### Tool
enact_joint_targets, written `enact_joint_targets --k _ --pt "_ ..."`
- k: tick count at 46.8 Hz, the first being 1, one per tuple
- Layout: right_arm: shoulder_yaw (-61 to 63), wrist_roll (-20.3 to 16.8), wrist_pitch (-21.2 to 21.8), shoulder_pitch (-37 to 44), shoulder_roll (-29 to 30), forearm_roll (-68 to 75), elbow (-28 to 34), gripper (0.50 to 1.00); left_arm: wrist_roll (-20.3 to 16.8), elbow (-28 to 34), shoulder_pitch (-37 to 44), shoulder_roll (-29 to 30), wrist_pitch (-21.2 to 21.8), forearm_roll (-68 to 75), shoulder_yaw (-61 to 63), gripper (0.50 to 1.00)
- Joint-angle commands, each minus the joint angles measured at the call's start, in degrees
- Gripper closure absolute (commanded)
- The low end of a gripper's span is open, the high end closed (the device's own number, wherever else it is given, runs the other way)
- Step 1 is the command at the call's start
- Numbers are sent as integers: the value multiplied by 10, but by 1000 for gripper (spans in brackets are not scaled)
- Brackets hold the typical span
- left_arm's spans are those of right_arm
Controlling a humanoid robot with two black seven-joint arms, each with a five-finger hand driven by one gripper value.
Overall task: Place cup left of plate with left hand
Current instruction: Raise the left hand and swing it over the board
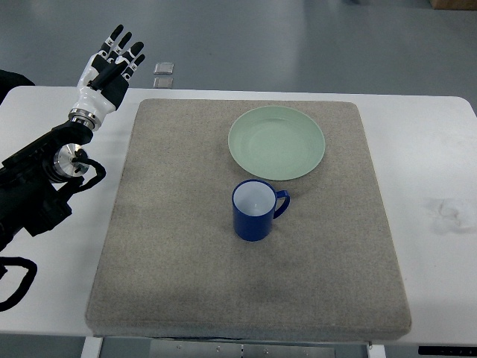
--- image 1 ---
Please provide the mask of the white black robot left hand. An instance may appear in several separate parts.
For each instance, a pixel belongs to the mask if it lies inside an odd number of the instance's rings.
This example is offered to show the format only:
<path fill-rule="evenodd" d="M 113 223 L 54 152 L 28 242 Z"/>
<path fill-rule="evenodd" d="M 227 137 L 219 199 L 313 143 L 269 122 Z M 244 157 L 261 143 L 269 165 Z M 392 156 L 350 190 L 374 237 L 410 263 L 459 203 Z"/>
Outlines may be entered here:
<path fill-rule="evenodd" d="M 90 130 L 98 130 L 107 115 L 124 100 L 130 79 L 144 61 L 144 43 L 127 44 L 132 33 L 118 25 L 86 64 L 78 81 L 78 100 L 69 112 L 69 120 Z"/>

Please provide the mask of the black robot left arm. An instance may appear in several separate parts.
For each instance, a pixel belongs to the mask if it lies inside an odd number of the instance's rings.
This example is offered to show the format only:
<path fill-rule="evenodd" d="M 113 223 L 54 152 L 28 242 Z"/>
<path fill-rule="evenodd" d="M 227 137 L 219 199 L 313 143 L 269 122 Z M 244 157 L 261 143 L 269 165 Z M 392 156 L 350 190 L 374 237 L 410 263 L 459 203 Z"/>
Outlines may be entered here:
<path fill-rule="evenodd" d="M 84 124 L 67 121 L 2 162 L 1 249 L 21 229 L 36 236 L 55 228 L 72 214 L 68 200 L 105 178 L 105 168 L 82 149 L 74 152 L 72 163 L 95 169 L 96 176 L 88 182 L 82 175 L 63 174 L 54 167 L 54 156 L 64 145 L 85 145 L 92 137 L 92 130 Z"/>

